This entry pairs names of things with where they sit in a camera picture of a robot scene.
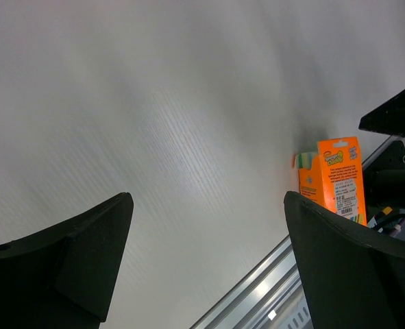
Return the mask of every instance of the wire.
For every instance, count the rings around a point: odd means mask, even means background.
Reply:
[[[378,231],[381,228],[384,228],[390,223],[393,223],[394,221],[397,221],[398,219],[405,218],[405,214],[392,214],[386,216],[383,220],[380,221],[376,226],[373,227],[373,230]]]

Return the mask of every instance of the orange box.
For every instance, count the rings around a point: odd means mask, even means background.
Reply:
[[[298,154],[299,191],[328,210],[367,225],[362,159],[356,137],[318,142],[318,152]]]

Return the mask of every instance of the crayola logo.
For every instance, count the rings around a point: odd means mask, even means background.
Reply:
[[[327,162],[328,166],[335,165],[336,163],[342,163],[344,158],[344,153],[339,151],[336,154],[332,155],[332,152],[327,151],[324,153],[324,160]]]

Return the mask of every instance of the table surface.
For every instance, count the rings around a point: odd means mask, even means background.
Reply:
[[[0,1],[0,243],[128,191],[108,321],[188,328],[286,235],[294,153],[405,88],[405,0]]]

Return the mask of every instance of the white table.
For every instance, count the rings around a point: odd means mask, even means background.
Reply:
[[[405,0],[0,1],[0,243],[129,191],[102,328],[187,328],[286,235],[291,158],[383,136]]]

